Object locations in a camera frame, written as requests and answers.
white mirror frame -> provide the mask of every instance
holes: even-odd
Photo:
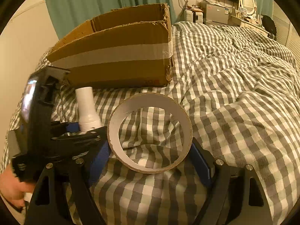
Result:
[[[247,9],[247,15],[252,15],[254,13],[255,1],[254,0],[252,1],[253,1],[253,9],[251,11],[248,11]],[[244,8],[244,0],[240,0],[240,6]]]

black backpack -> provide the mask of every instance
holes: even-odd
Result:
[[[272,33],[276,36],[277,30],[274,21],[267,15],[264,15],[262,18],[262,25],[265,27],[265,30],[269,33]]]

tape roll core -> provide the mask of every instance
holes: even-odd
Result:
[[[184,133],[182,151],[177,160],[163,168],[146,168],[131,160],[123,151],[119,140],[119,128],[123,120],[133,111],[143,107],[159,107],[177,119]],[[107,126],[107,139],[116,157],[128,168],[140,173],[161,173],[176,167],[187,156],[193,138],[192,124],[185,110],[173,99],[158,93],[133,95],[118,105],[113,111]]]

brown cardboard box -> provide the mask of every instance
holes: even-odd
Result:
[[[68,80],[77,88],[165,86],[173,66],[169,7],[147,4],[99,15],[58,41],[47,59],[70,69]]]

checkered blanket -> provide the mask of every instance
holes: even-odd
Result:
[[[294,56],[248,28],[179,22],[172,32],[172,82],[163,88],[94,90],[102,123],[131,95],[157,92],[173,98],[188,113],[204,149],[232,166],[253,165],[279,224],[300,195],[300,77]],[[49,64],[46,56],[38,68]],[[63,86],[55,102],[52,120],[78,120],[74,89]],[[20,105],[10,129],[17,127],[19,112]],[[133,112],[119,136],[127,155],[147,167],[167,166],[182,148],[179,123],[158,108]],[[7,163],[6,145],[2,166]],[[107,224],[192,224],[206,198],[188,159],[146,175],[113,155],[91,193]],[[79,223],[72,196],[68,199]]]

